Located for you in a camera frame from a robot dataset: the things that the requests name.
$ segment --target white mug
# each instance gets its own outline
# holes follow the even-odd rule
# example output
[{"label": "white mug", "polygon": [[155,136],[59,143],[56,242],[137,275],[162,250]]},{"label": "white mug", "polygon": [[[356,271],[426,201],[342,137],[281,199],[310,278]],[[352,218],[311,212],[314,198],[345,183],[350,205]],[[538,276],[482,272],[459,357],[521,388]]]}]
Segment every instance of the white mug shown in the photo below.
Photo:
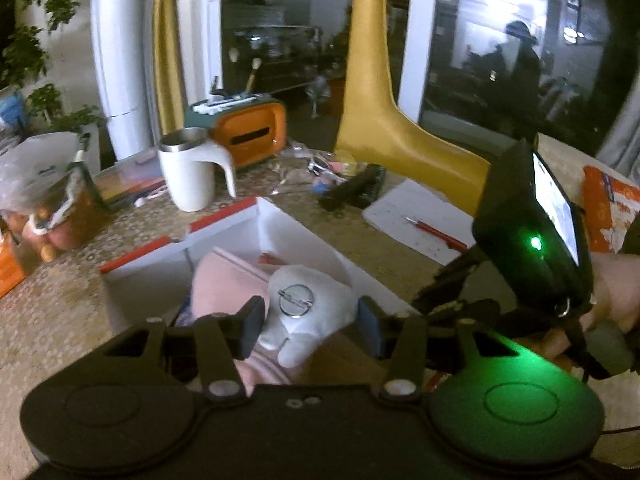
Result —
[{"label": "white mug", "polygon": [[178,209],[200,211],[214,197],[214,167],[225,170],[226,188],[236,196],[236,173],[231,154],[209,138],[204,128],[183,128],[160,139],[160,167],[169,195]]}]

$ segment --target white plush toy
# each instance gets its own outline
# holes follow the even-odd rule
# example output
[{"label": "white plush toy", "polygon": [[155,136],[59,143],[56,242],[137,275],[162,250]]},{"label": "white plush toy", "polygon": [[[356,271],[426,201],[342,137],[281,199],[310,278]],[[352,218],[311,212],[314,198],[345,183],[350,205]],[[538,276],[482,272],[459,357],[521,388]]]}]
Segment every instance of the white plush toy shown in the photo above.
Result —
[{"label": "white plush toy", "polygon": [[331,334],[351,324],[358,310],[353,290],[305,266],[281,267],[267,292],[269,313],[258,343],[267,350],[282,346],[278,363],[284,368],[301,365]]}]

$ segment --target window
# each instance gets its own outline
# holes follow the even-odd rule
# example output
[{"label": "window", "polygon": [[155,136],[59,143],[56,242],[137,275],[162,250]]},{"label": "window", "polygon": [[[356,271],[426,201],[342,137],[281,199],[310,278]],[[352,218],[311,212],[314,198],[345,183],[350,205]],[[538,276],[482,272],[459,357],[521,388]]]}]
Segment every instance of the window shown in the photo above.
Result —
[{"label": "window", "polygon": [[[409,0],[389,0],[388,44],[398,96]],[[332,150],[338,133],[351,28],[351,0],[222,0],[225,89],[245,88],[262,60],[255,91],[287,106],[287,132]]]},{"label": "window", "polygon": [[638,68],[640,0],[436,0],[420,124],[491,159],[537,132],[594,155]]}]

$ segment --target orange packet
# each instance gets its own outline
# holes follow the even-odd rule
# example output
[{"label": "orange packet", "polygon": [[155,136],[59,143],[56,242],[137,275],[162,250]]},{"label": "orange packet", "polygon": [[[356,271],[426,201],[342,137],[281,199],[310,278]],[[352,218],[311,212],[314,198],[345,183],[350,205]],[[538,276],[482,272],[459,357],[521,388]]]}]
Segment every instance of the orange packet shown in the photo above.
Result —
[{"label": "orange packet", "polygon": [[582,183],[589,250],[617,253],[640,211],[640,189],[593,166],[585,166]]}]

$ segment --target plastic bag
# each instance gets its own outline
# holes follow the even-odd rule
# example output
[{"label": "plastic bag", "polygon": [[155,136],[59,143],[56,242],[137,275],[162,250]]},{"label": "plastic bag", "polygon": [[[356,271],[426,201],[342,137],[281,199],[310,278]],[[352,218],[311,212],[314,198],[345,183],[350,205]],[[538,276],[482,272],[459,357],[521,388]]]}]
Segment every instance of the plastic bag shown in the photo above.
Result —
[{"label": "plastic bag", "polygon": [[106,220],[75,133],[31,137],[0,156],[0,210],[41,259],[82,246]]},{"label": "plastic bag", "polygon": [[56,206],[77,151],[75,133],[57,132],[30,137],[0,156],[0,209],[31,215]]}]

